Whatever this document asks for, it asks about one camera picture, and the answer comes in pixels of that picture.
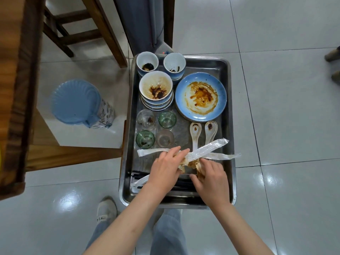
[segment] white tiled floor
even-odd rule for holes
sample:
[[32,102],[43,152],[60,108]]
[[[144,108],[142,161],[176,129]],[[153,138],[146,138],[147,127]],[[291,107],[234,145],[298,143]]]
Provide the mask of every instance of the white tiled floor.
[[[113,1],[101,2],[125,57],[132,58]],[[340,62],[323,59],[340,45],[337,4],[175,3],[174,50],[220,56],[231,64],[235,151],[242,153],[236,160],[236,208],[279,255],[340,253],[340,85],[330,80]],[[47,6],[54,14],[83,8],[81,0],[48,0]],[[94,24],[87,20],[65,27],[73,33]],[[44,37],[38,108],[62,145],[120,147],[129,69],[118,67],[102,40],[71,49],[72,60]],[[76,77],[95,84],[114,105],[118,117],[111,132],[63,125],[51,116],[51,91]],[[123,209],[119,170],[117,158],[27,173],[25,192],[0,202],[3,253],[80,254],[95,227],[100,199],[111,194]],[[136,254],[149,253],[151,224]],[[190,254],[236,254],[211,211],[184,210],[182,226]],[[14,245],[18,236],[23,241]]]

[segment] jeans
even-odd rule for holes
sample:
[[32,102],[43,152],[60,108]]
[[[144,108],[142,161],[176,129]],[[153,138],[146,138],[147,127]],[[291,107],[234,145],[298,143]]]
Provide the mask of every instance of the jeans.
[[[86,249],[109,227],[108,221],[100,222]],[[178,209],[165,209],[154,226],[150,255],[187,255],[185,236]]]

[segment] blue trash bin lid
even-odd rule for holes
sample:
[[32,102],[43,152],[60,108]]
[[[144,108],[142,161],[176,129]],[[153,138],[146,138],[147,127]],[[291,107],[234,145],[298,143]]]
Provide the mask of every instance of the blue trash bin lid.
[[91,127],[101,103],[98,89],[84,80],[62,83],[52,94],[52,113],[61,122],[71,125],[84,124]]

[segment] stainless steel tray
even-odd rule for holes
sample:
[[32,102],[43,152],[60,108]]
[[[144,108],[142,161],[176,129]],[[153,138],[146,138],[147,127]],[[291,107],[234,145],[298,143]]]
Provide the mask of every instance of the stainless steel tray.
[[[159,58],[159,70],[164,70],[163,60],[165,55],[157,55]],[[149,173],[151,165],[159,153],[151,154],[144,157],[138,157],[136,144],[136,134],[142,128],[136,124],[136,116],[138,112],[145,107],[139,99],[139,75],[136,69],[136,58],[132,60],[132,70],[130,74],[130,94],[128,115],[126,119],[126,128],[123,142],[123,156],[120,168],[119,177],[119,197],[124,205],[128,205],[137,195],[138,191],[130,188],[131,182],[135,179],[132,177],[133,171],[140,171]],[[231,74],[230,64],[223,58],[219,57],[203,57],[203,56],[185,56],[187,63],[184,77],[194,72],[207,72],[218,78],[224,85],[227,91],[227,105],[223,113],[215,119],[218,124],[218,132],[215,139],[226,138],[229,143],[214,152],[224,154],[234,154],[234,135],[233,135],[233,112],[232,112],[232,88],[231,88]],[[177,111],[175,101],[167,109],[176,113],[177,123],[172,129],[175,136],[174,146],[180,145],[182,149],[192,149],[192,140],[189,132],[190,121],[183,118]],[[158,115],[160,112],[154,112],[156,115],[156,128],[153,130],[156,133],[160,130],[158,124]],[[202,133],[199,137],[199,147],[203,146],[205,142],[204,124],[202,124]],[[235,174],[235,160],[221,161],[224,170],[227,173],[229,180],[230,202],[236,202],[236,174]],[[181,178],[188,178],[187,174],[181,175]],[[185,209],[209,209],[197,192],[187,191],[170,191],[160,204],[164,208],[185,208]]]

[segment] green glass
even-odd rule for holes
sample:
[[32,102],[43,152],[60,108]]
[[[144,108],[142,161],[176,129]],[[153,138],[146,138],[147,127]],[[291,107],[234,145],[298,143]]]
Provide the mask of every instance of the green glass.
[[137,134],[136,143],[141,149],[149,149],[155,143],[155,135],[151,131],[141,131]]
[[159,125],[166,129],[175,126],[176,121],[176,115],[171,111],[164,111],[158,117]]

